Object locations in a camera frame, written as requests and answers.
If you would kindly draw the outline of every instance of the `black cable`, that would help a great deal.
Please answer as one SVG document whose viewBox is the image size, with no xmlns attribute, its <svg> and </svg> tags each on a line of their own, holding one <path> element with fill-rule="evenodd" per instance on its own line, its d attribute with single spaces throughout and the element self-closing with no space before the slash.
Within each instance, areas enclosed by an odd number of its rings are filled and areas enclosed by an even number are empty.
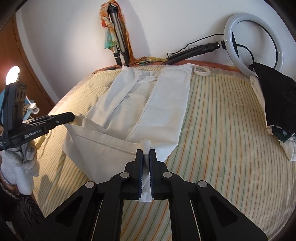
<svg viewBox="0 0 296 241">
<path fill-rule="evenodd" d="M 224 35 L 224 34 L 213 34 L 213 35 L 211 35 L 211 36 L 207 36 L 207 37 L 204 37 L 204 38 L 202 38 L 202 39 L 198 39 L 198 40 L 196 40 L 196 41 L 194 41 L 194 42 L 192 42 L 192 43 L 188 43 L 184 48 L 180 49 L 180 50 L 177 51 L 177 52 L 174 52 L 174 53 L 167 53 L 167 56 L 168 56 L 168 54 L 179 53 L 179 52 L 182 51 L 183 49 L 186 49 L 186 48 L 188 47 L 188 45 L 190 45 L 190 44 L 194 44 L 194 43 L 196 43 L 196 42 L 198 42 L 198 41 L 200 41 L 200 40 L 207 39 L 207 38 L 210 38 L 210 37 L 213 37 L 213 36 L 216 36 L 216 35 Z"/>
<path fill-rule="evenodd" d="M 157 63 L 157 62 L 161 62 L 162 64 L 165 63 L 164 61 L 151 60 L 151 61 L 145 61 L 145 62 L 135 62 L 133 64 L 128 64 L 126 66 L 130 66 L 130 65 L 134 65 L 134 64 L 137 64 L 137 65 L 146 65 L 148 63 Z"/>
<path fill-rule="evenodd" d="M 261 26 L 261 25 L 259 25 L 260 27 L 262 27 L 264 30 L 265 30 L 265 32 L 269 35 L 269 37 L 271 38 L 271 40 L 272 40 L 272 42 L 273 42 L 273 44 L 274 44 L 274 47 L 275 47 L 275 49 L 276 49 L 276 63 L 275 63 L 275 65 L 274 65 L 274 67 L 273 67 L 273 69 L 276 67 L 276 65 L 277 65 L 277 62 L 278 62 L 278 60 L 279 60 L 279 54 L 278 54 L 278 51 L 277 51 L 277 47 L 276 47 L 276 42 L 274 41 L 274 38 L 271 36 L 271 34 L 267 31 L 267 29 L 265 29 L 263 26 Z"/>
<path fill-rule="evenodd" d="M 249 51 L 249 53 L 251 54 L 251 56 L 252 56 L 252 61 L 253 61 L 253 63 L 255 62 L 255 60 L 254 60 L 254 56 L 253 56 L 253 54 L 252 54 L 252 52 L 251 52 L 251 50 L 249 50 L 246 46 L 244 46 L 244 45 L 242 45 L 242 44 L 236 44 L 236 46 L 237 47 L 242 47 L 242 48 L 244 48 L 244 49 L 246 49 L 246 50 L 248 50 Z"/>
</svg>

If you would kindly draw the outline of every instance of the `screw head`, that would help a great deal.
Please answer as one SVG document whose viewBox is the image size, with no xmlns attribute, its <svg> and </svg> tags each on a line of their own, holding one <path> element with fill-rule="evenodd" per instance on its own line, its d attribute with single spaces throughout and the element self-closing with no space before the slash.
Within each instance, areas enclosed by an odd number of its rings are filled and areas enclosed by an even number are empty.
<svg viewBox="0 0 296 241">
<path fill-rule="evenodd" d="M 120 174 L 120 176 L 122 178 L 128 178 L 129 177 L 129 173 L 128 172 L 123 172 L 123 173 Z"/>
<path fill-rule="evenodd" d="M 199 181 L 199 182 L 198 182 L 198 185 L 199 185 L 201 188 L 206 188 L 206 187 L 207 187 L 207 182 L 205 182 L 205 181 Z"/>
<path fill-rule="evenodd" d="M 92 188 L 92 187 L 94 187 L 94 182 L 87 182 L 87 183 L 85 184 L 85 187 L 86 187 L 86 188 Z"/>
<path fill-rule="evenodd" d="M 172 176 L 172 173 L 170 173 L 170 172 L 164 172 L 163 173 L 163 176 L 169 178 L 169 177 Z"/>
</svg>

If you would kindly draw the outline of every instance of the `folded cloth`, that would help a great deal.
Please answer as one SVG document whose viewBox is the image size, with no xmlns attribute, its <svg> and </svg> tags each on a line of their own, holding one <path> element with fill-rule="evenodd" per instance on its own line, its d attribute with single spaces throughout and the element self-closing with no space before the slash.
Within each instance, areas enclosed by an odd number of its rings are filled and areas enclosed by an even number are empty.
<svg viewBox="0 0 296 241">
<path fill-rule="evenodd" d="M 123 66 L 108 91 L 75 124 L 65 124 L 67 156 L 96 183 L 108 181 L 135 160 L 140 141 L 151 141 L 165 161 L 178 144 L 192 75 L 191 64 L 160 72 Z M 143 174 L 140 201 L 150 202 L 149 172 Z"/>
</svg>

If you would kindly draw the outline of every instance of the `striped bedspread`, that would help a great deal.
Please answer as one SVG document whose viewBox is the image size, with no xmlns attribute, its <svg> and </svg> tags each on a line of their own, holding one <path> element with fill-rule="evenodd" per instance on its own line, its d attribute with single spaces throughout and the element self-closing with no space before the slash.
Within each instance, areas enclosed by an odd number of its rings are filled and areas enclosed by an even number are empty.
<svg viewBox="0 0 296 241">
<path fill-rule="evenodd" d="M 157 71 L 160 67 L 140 67 Z M 178 146 L 166 160 L 184 180 L 206 180 L 271 240 L 296 205 L 295 163 L 287 160 L 265 129 L 263 111 L 249 79 L 236 71 L 210 68 L 193 75 Z M 120 70 L 86 77 L 52 110 L 86 114 Z M 36 140 L 40 175 L 34 195 L 47 216 L 88 178 L 63 153 L 64 126 Z M 121 240 L 172 240 L 168 201 L 125 201 Z"/>
</svg>

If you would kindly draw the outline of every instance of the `wooden door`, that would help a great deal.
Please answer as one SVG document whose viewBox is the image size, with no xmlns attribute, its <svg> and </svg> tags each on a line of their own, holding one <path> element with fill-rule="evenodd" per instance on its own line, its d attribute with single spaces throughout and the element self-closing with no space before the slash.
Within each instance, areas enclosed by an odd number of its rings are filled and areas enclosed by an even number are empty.
<svg viewBox="0 0 296 241">
<path fill-rule="evenodd" d="M 20 79 L 27 84 L 27 96 L 34 100 L 40 111 L 32 117 L 47 115 L 54 107 L 42 84 L 34 73 L 22 47 L 13 16 L 0 32 L 0 91 L 5 88 L 5 79 L 8 71 L 13 66 L 19 66 Z"/>
</svg>

